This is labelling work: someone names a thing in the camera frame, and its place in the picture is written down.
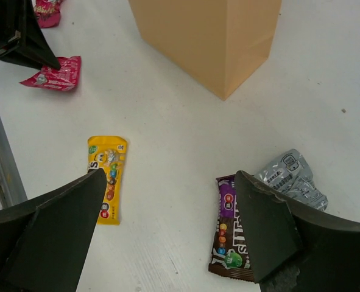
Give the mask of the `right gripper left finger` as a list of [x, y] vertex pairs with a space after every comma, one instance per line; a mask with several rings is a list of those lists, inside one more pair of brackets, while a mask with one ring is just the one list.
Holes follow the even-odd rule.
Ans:
[[0, 210], [0, 291], [75, 291], [106, 185], [93, 170]]

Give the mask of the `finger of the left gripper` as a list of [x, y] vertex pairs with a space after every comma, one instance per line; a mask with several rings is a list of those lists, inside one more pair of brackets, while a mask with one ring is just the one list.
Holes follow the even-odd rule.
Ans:
[[60, 69], [40, 29], [32, 1], [0, 0], [0, 60], [34, 69]]

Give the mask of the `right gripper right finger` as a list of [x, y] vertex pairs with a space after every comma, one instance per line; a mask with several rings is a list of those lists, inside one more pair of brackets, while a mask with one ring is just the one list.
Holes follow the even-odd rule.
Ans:
[[360, 291], [360, 223], [283, 195], [238, 171], [235, 191], [262, 291]]

